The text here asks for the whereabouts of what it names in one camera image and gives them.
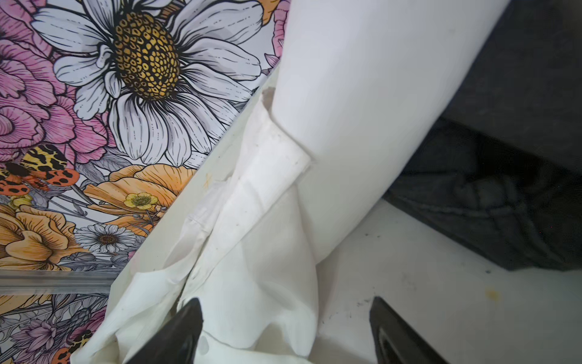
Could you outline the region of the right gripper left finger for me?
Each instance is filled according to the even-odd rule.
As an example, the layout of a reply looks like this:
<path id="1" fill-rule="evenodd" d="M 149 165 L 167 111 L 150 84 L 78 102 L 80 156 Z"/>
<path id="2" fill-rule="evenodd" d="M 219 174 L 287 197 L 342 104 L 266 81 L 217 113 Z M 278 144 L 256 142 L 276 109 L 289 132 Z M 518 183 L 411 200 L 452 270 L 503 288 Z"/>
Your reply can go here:
<path id="1" fill-rule="evenodd" d="M 189 301 L 135 355 L 129 364 L 193 364 L 203 315 L 198 298 Z"/>

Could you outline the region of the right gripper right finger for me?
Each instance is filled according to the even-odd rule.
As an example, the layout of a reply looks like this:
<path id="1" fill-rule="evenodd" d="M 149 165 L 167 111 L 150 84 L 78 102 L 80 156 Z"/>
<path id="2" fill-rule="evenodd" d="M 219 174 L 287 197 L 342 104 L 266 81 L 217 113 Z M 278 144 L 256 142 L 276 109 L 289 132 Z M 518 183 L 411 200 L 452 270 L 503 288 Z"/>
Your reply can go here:
<path id="1" fill-rule="evenodd" d="M 447 364 L 382 297 L 374 297 L 369 312 L 379 364 Z"/>

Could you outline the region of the white cloth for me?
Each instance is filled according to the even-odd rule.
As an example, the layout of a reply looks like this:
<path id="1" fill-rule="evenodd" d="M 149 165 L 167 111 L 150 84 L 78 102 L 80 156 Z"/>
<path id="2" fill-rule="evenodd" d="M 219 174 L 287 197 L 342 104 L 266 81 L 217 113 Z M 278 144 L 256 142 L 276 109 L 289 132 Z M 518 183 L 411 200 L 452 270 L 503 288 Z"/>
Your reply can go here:
<path id="1" fill-rule="evenodd" d="M 396 180 L 506 7 L 294 1 L 233 167 L 192 179 L 71 362 L 128 363 L 194 298 L 194 363 L 308 362 L 316 265 Z"/>

